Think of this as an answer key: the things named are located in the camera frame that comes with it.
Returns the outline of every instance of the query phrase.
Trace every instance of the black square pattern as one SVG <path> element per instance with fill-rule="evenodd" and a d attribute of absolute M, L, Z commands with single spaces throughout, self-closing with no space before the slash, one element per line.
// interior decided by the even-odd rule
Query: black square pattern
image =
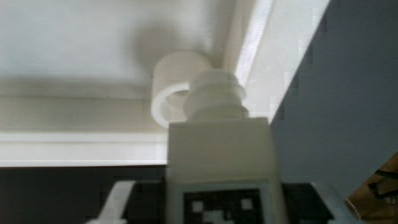
<path fill-rule="evenodd" d="M 264 224 L 259 189 L 188 192 L 184 224 Z"/>

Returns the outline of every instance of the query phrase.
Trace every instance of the white ceiling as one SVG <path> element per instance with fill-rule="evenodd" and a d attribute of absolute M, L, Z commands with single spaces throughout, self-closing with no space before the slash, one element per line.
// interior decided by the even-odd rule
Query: white ceiling
<path fill-rule="evenodd" d="M 1 0 L 0 96 L 148 98 L 175 50 L 219 66 L 234 0 Z"/>

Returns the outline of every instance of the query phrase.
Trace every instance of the white plastic part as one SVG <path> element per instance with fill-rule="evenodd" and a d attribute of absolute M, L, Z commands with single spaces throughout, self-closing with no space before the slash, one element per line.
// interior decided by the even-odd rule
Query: white plastic part
<path fill-rule="evenodd" d="M 244 89 L 234 74 L 221 70 L 204 71 L 189 81 L 189 93 L 182 105 L 188 120 L 246 118 L 243 98 Z"/>
<path fill-rule="evenodd" d="M 124 224 L 120 219 L 134 181 L 116 181 L 106 198 L 100 214 L 86 224 Z"/>
<path fill-rule="evenodd" d="M 269 126 L 264 118 L 172 123 L 168 128 L 166 223 L 175 224 L 175 194 L 184 184 L 264 180 L 273 224 L 285 224 Z"/>
<path fill-rule="evenodd" d="M 168 122 L 182 121 L 182 103 L 193 75 L 211 68 L 207 59 L 189 51 L 168 54 L 154 68 L 150 114 L 166 128 Z"/>

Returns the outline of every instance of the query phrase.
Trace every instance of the cylindrical pipe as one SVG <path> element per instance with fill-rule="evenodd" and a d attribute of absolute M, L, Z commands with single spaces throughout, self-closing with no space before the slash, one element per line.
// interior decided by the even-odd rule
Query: cylindrical pipe
<path fill-rule="evenodd" d="M 154 68 L 150 114 L 166 128 L 170 122 L 184 121 L 182 103 L 193 75 L 211 69 L 207 59 L 189 51 L 168 54 Z"/>

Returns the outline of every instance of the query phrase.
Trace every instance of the gray wall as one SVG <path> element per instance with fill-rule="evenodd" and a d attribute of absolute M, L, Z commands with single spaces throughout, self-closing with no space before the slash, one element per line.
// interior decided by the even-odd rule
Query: gray wall
<path fill-rule="evenodd" d="M 398 150 L 398 1 L 331 1 L 271 123 L 285 182 L 342 196 Z"/>

